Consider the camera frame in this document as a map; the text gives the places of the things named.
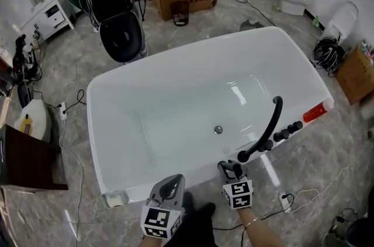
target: black pants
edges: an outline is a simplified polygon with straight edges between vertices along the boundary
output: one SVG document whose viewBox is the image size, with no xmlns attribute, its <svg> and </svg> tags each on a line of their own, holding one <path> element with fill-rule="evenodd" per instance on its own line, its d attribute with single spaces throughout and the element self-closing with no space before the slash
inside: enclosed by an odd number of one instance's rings
<svg viewBox="0 0 374 247">
<path fill-rule="evenodd" d="M 165 247 L 217 247 L 214 242 L 212 211 L 204 206 L 187 213 L 182 225 Z"/>
</svg>

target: black cable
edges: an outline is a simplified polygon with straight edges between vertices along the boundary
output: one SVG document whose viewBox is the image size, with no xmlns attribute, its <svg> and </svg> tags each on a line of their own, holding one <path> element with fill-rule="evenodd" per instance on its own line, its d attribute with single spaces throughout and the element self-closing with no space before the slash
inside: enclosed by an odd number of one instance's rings
<svg viewBox="0 0 374 247">
<path fill-rule="evenodd" d="M 248 2 L 248 0 L 245 0 L 245 2 L 242 2 L 242 1 L 240 1 L 240 0 L 235 0 L 235 1 L 237 1 L 237 2 L 239 2 L 239 3 L 248 3 L 251 7 L 253 7 L 254 9 L 256 9 L 266 20 L 268 20 L 273 26 L 275 26 L 276 27 L 276 25 L 271 21 L 271 20 L 269 20 L 258 8 L 256 8 L 256 7 L 254 7 L 252 4 L 250 4 L 249 2 Z"/>
<path fill-rule="evenodd" d="M 52 108 L 55 108 L 55 109 L 58 109 L 58 108 L 61 107 L 61 104 L 59 104 L 57 107 L 55 107 L 55 106 L 53 106 L 53 105 L 51 105 L 51 104 L 46 103 L 46 101 L 43 99 L 43 93 L 42 93 L 41 91 L 36 91 L 36 90 L 34 90 L 33 88 L 31 88 L 31 90 L 32 90 L 33 92 L 38 92 L 38 93 L 40 93 L 40 95 L 41 95 L 41 100 L 42 100 L 46 105 L 48 105 L 48 106 L 50 106 L 50 107 L 52 107 Z"/>
<path fill-rule="evenodd" d="M 237 229 L 238 227 L 241 227 L 242 224 L 240 225 L 236 225 L 234 227 L 231 227 L 231 228 L 213 228 L 215 231 L 232 231 L 234 229 Z"/>
<path fill-rule="evenodd" d="M 269 218 L 269 217 L 271 217 L 271 216 L 274 216 L 274 215 L 277 215 L 277 214 L 279 214 L 279 213 L 282 213 L 282 212 L 288 210 L 289 208 L 291 208 L 293 202 L 295 201 L 295 197 L 294 197 L 294 195 L 291 194 L 291 193 L 286 194 L 286 195 L 284 195 L 284 196 L 282 196 L 282 197 L 287 198 L 288 196 L 292 196 L 292 202 L 290 203 L 290 205 L 289 205 L 288 208 L 286 208 L 286 209 L 284 209 L 284 210 L 282 210 L 282 211 L 278 211 L 278 212 L 272 213 L 272 214 L 270 214 L 270 215 L 267 215 L 266 217 L 261 218 L 261 221 L 263 221 L 263 220 L 265 220 L 265 219 L 267 219 L 267 218 Z M 231 231 L 231 230 L 236 229 L 236 228 L 241 227 L 241 226 L 243 226 L 243 225 L 240 224 L 240 225 L 237 225 L 237 226 L 235 226 L 235 227 L 231 227 L 231 228 L 214 228 L 214 227 L 213 227 L 213 230 L 216 230 L 216 231 Z M 243 242 L 244 242 L 244 233 L 245 233 L 245 230 L 246 230 L 246 228 L 244 228 L 244 229 L 243 229 L 243 232 L 241 233 L 241 243 L 240 243 L 241 247 L 243 247 Z"/>
<path fill-rule="evenodd" d="M 288 208 L 286 208 L 285 210 L 282 210 L 282 211 L 275 212 L 275 213 L 273 213 L 273 214 L 267 215 L 265 218 L 262 218 L 261 220 L 265 220 L 265 219 L 267 219 L 267 218 L 269 218 L 269 217 L 271 217 L 271 216 L 277 215 L 277 214 L 282 213 L 282 212 L 288 210 L 289 208 L 291 208 L 293 202 L 295 201 L 295 197 L 294 197 L 293 194 L 289 193 L 289 194 L 286 194 L 286 197 L 285 197 L 285 198 L 287 198 L 288 196 L 292 196 L 292 202 L 290 203 L 290 205 L 289 205 Z"/>
<path fill-rule="evenodd" d="M 268 20 L 273 26 L 275 26 L 275 24 L 269 20 L 258 8 L 254 7 L 252 4 L 249 3 L 248 0 L 245 0 L 249 5 L 251 5 L 254 9 L 256 9 L 266 20 Z"/>
<path fill-rule="evenodd" d="M 347 210 L 351 210 L 352 211 L 352 215 L 353 216 L 356 216 L 356 220 L 347 220 L 347 219 L 345 219 L 345 214 L 344 214 L 344 211 L 347 211 Z M 355 211 L 355 209 L 354 208 L 351 208 L 351 207 L 347 207 L 347 208 L 345 208 L 345 209 L 343 209 L 342 211 L 341 211 L 341 218 L 344 220 L 344 221 L 346 221 L 346 222 L 356 222 L 357 220 L 358 220 L 358 213 Z"/>
<path fill-rule="evenodd" d="M 79 93 L 80 92 L 83 92 L 83 95 L 79 98 Z M 82 102 L 82 99 L 84 97 L 84 90 L 83 89 L 80 89 L 78 92 L 77 92 L 77 102 L 75 104 L 72 104 L 71 106 L 67 107 L 67 109 L 64 111 L 64 114 L 66 113 L 67 110 L 69 110 L 70 108 L 74 107 L 75 105 L 77 104 L 83 104 L 83 105 L 87 105 L 85 102 Z"/>
<path fill-rule="evenodd" d="M 37 67 L 39 67 L 39 69 L 40 69 L 40 77 L 39 77 L 39 79 L 31 79 L 31 81 L 39 81 L 39 80 L 41 80 L 41 78 L 42 78 L 42 76 L 43 76 L 43 70 L 41 69 L 39 63 L 36 62 L 36 65 L 37 65 Z"/>
<path fill-rule="evenodd" d="M 326 41 L 326 40 L 331 41 L 331 43 L 320 45 L 322 41 Z M 338 55 L 338 49 L 341 48 L 338 45 L 339 41 L 340 41 L 340 37 L 337 39 L 324 37 L 323 39 L 316 41 L 316 46 L 313 50 L 315 61 L 311 61 L 311 63 L 317 69 L 324 68 L 327 72 L 327 75 L 330 78 L 335 78 L 338 65 L 341 61 Z M 324 52 L 323 48 L 328 48 L 329 51 Z"/>
<path fill-rule="evenodd" d="M 141 10 L 140 0 L 138 0 L 138 3 L 139 3 L 140 14 L 141 14 L 141 21 L 144 22 L 144 16 L 146 15 L 146 3 L 147 3 L 147 0 L 144 0 L 144 12 Z"/>
</svg>

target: white cabinet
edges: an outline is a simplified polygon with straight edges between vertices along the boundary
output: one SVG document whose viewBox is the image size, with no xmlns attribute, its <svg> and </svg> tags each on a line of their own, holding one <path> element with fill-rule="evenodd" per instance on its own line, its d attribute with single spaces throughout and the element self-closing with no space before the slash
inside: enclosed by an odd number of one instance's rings
<svg viewBox="0 0 374 247">
<path fill-rule="evenodd" d="M 35 31 L 40 33 L 42 42 L 60 29 L 69 26 L 74 29 L 69 17 L 74 14 L 67 0 L 46 0 L 35 6 L 33 17 L 21 28 L 30 40 Z"/>
</svg>

